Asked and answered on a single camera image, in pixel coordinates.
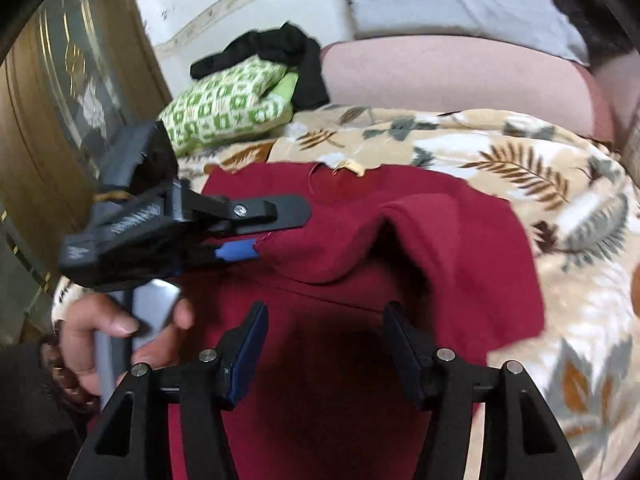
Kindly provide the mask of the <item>person's left hand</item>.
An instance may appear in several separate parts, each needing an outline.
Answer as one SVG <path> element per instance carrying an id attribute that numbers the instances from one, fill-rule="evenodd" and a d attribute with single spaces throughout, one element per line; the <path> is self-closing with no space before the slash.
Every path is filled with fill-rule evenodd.
<path id="1" fill-rule="evenodd" d="M 146 363 L 152 368 L 176 365 L 186 333 L 195 321 L 194 307 L 187 299 L 179 300 L 172 311 L 172 321 L 152 341 L 132 354 L 131 363 Z M 75 374 L 79 385 L 93 396 L 101 394 L 101 383 L 94 362 L 94 333 L 128 339 L 139 322 L 102 294 L 89 294 L 75 301 L 67 310 L 60 335 L 65 366 Z"/>

